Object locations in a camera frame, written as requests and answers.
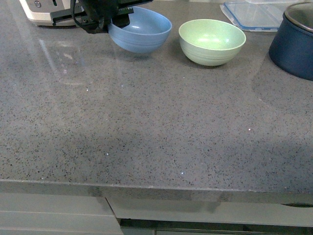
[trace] drawer handle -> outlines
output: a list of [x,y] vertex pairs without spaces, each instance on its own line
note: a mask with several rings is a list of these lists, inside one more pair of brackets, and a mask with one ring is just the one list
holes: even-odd
[[283,205],[288,207],[313,208],[313,204],[308,203],[288,203]]

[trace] speckled quartz countertop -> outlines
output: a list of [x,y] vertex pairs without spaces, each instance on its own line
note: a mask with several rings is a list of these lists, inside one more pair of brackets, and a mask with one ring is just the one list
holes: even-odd
[[313,201],[313,82],[246,32],[231,62],[188,60],[179,26],[228,19],[218,4],[154,1],[173,29],[159,50],[37,27],[0,5],[0,191],[208,201]]

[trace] green bowl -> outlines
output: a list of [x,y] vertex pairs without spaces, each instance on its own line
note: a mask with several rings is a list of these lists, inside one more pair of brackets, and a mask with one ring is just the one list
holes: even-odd
[[179,42],[184,54],[193,62],[217,66],[238,54],[246,42],[246,35],[230,23],[201,19],[180,26]]

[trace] cabinet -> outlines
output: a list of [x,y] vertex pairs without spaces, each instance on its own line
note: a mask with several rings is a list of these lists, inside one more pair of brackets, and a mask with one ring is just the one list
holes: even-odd
[[313,208],[266,203],[108,198],[117,218],[313,227]]
[[123,235],[105,198],[0,193],[1,235]]

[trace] bowl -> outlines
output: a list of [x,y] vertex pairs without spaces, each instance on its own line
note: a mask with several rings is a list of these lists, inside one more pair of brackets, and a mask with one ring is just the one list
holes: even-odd
[[180,26],[179,42],[184,54],[193,62],[217,66],[238,54],[246,42],[246,35],[232,24],[200,19]]
[[134,53],[150,53],[161,47],[169,36],[172,23],[157,12],[141,7],[133,9],[128,26],[108,25],[110,37],[121,48]]

